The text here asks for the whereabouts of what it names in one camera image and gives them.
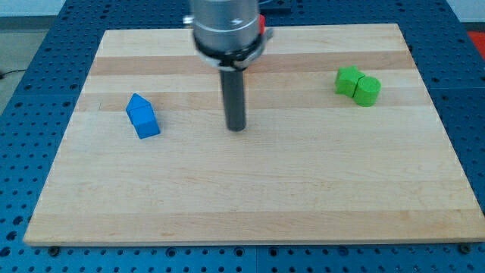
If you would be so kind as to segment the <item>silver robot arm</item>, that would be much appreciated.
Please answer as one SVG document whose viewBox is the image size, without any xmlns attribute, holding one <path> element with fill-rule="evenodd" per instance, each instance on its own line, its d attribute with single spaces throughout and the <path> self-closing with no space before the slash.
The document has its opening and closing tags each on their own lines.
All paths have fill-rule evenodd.
<svg viewBox="0 0 485 273">
<path fill-rule="evenodd" d="M 183 24 L 199 57 L 220 71 L 244 71 L 274 36 L 257 0 L 190 0 Z"/>
</svg>

